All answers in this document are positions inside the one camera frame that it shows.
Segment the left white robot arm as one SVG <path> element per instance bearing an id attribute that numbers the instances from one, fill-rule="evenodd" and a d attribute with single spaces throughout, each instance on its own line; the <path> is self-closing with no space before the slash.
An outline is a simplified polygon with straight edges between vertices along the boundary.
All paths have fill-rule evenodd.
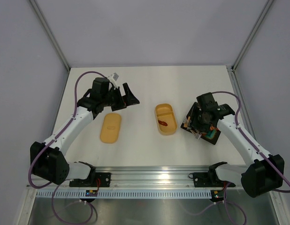
<path id="1" fill-rule="evenodd" d="M 83 97 L 76 100 L 74 112 L 65 124 L 43 142 L 31 145 L 29 175 L 56 185 L 66 180 L 80 180 L 85 186 L 92 186 L 96 182 L 95 167 L 84 162 L 69 163 L 65 155 L 82 130 L 105 107 L 117 111 L 140 103 L 127 83 L 123 84 L 123 89 L 124 95 L 109 79 L 97 77 Z"/>

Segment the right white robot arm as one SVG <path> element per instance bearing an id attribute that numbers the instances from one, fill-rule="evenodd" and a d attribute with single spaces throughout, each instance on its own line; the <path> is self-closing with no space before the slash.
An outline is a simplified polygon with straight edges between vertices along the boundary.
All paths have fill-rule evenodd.
<path id="1" fill-rule="evenodd" d="M 239 152 L 246 168 L 219 162 L 209 166 L 206 177 L 212 186 L 231 182 L 252 198 L 274 191 L 283 184 L 284 159 L 264 149 L 238 122 L 238 111 L 219 105 L 211 92 L 197 97 L 186 118 L 186 128 L 194 136 L 212 141 L 224 134 Z"/>

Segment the metal tongs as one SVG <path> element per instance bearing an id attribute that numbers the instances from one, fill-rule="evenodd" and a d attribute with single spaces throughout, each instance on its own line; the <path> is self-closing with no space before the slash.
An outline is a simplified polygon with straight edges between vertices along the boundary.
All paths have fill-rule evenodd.
<path id="1" fill-rule="evenodd" d="M 186 119 L 184 120 L 183 123 L 186 123 L 186 122 L 190 123 L 190 121 L 191 121 L 191 118 L 190 118 L 190 116 L 189 116 L 188 118 L 186 118 Z M 196 138 L 197 140 L 199 140 L 199 139 L 201 138 L 201 134 L 198 133 L 198 132 L 196 132 L 196 131 L 194 131 L 192 128 L 190 128 L 190 129 L 185 129 L 185 128 L 183 128 L 183 129 L 186 130 L 186 131 L 188 131 L 188 132 L 190 132 L 190 133 L 192 133 L 192 134 L 195 136 L 195 138 Z"/>

